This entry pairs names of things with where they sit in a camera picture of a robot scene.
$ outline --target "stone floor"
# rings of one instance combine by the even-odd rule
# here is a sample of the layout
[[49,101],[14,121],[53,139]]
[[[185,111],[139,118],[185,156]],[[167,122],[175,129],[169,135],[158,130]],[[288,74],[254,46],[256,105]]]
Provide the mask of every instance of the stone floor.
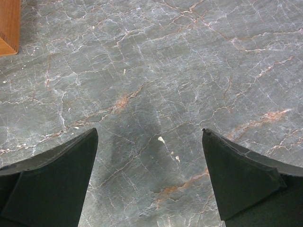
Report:
[[303,166],[303,2],[24,0],[0,166],[95,127],[80,227],[221,227],[211,128]]

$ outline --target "small white spot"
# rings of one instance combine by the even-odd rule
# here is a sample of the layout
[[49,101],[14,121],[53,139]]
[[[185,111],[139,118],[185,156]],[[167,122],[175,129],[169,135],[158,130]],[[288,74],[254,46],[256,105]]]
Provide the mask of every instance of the small white spot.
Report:
[[165,141],[164,141],[164,139],[161,136],[158,137],[158,140],[165,144]]

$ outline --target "wood grain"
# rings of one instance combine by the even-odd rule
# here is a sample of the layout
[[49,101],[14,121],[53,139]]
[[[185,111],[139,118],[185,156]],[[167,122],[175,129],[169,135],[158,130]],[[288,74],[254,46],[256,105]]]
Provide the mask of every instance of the wood grain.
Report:
[[0,0],[0,56],[19,51],[21,0]]

